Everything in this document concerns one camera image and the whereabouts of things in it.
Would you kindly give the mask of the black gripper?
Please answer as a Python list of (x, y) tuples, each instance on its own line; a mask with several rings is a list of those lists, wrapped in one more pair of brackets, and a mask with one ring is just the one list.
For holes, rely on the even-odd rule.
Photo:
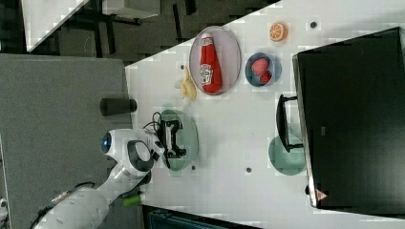
[(186, 155), (186, 150), (180, 149), (180, 147), (177, 145), (176, 134), (181, 128), (182, 124), (178, 120), (162, 120), (160, 122), (158, 138), (164, 147), (163, 154), (166, 158), (181, 158), (182, 156)]

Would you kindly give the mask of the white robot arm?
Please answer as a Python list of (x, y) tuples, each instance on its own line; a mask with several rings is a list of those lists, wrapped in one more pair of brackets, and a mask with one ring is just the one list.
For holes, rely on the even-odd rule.
[(61, 193), (38, 213), (30, 229), (97, 229), (109, 214), (114, 201), (139, 187), (150, 176), (155, 162), (173, 153), (183, 153), (176, 145), (178, 120), (161, 121), (153, 131), (115, 129), (102, 140), (102, 151), (114, 166), (96, 187), (80, 183)]

